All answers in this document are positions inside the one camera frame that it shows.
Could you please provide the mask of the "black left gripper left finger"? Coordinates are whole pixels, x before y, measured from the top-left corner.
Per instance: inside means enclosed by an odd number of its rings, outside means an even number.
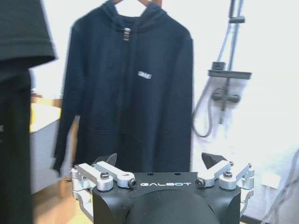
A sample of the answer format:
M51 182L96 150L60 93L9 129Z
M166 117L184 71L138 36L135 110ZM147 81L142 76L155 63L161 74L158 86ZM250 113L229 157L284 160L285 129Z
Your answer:
M123 189L134 189L137 186L135 175L113 166L117 154L112 154L107 161L99 161L92 165L82 163L71 169L72 195L79 201L81 211L87 217L93 217L91 190L96 188L100 192L108 192L116 183Z

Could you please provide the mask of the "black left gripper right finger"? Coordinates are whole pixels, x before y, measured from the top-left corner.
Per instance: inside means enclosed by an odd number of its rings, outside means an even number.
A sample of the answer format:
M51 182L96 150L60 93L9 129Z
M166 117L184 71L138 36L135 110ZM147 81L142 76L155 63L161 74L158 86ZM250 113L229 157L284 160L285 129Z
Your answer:
M195 184L198 188L210 188L218 181L222 190L241 189L240 211L248 207L248 200L254 195L255 170L250 163L234 163L223 156L202 153L207 170L198 172Z

